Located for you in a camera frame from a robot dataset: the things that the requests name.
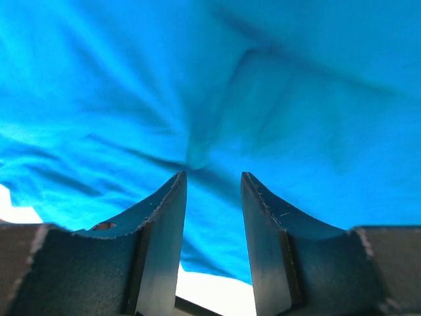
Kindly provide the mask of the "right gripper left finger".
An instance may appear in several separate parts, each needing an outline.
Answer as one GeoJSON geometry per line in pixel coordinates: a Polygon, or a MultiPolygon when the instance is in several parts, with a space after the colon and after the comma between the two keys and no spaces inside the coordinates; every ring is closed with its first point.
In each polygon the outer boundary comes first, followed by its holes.
{"type": "Polygon", "coordinates": [[[187,176],[90,230],[1,225],[2,315],[171,315],[187,176]]]}

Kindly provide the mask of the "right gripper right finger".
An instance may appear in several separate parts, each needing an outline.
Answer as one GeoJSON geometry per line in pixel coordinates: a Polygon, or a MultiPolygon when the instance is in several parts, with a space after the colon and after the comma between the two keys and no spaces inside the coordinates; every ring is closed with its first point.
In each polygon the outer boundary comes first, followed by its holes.
{"type": "Polygon", "coordinates": [[[343,230],[250,172],[241,200],[258,315],[419,315],[420,228],[343,230]]]}

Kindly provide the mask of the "blue t shirt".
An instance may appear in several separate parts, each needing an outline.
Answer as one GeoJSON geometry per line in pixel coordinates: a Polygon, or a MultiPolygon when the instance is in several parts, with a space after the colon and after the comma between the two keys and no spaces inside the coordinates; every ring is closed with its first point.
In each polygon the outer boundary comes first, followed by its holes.
{"type": "Polygon", "coordinates": [[[186,171],[182,265],[250,282],[239,182],[420,223],[419,1],[2,1],[1,183],[71,230],[186,171]]]}

